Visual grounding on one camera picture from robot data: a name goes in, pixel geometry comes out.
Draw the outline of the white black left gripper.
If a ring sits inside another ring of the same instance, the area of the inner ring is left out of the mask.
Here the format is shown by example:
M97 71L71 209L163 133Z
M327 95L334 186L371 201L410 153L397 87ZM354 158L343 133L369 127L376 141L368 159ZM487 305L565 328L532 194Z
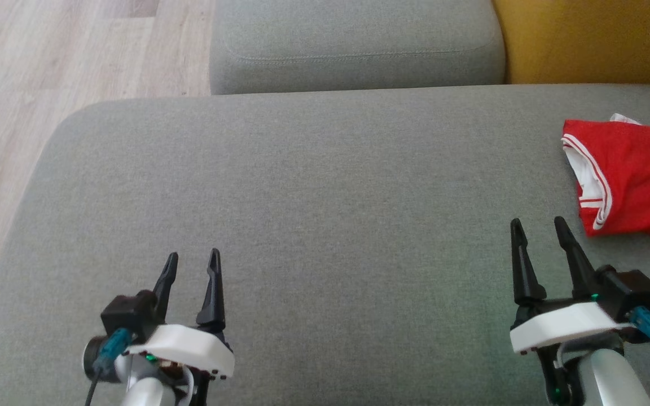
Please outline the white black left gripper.
M169 254L153 293L157 324L165 324L170 291L179 256ZM209 385L233 376L233 352L214 334L226 327L220 252L213 248L206 268L209 277L201 310L200 330L183 325L161 325L145 343L124 350L126 405L206 405Z

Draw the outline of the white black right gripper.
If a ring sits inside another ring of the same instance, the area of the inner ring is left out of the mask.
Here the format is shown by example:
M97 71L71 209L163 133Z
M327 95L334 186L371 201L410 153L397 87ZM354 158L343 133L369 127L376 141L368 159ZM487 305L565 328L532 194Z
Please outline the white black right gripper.
M596 272L567 221L553 220L566 254L573 299L595 301ZM545 288L535 275L520 219L510 223L513 297L518 306L542 302ZM616 322L599 304L570 304L537 315L509 332L512 348L521 355L537 353L549 405L636 405L637 375L621 354L622 333L635 329Z

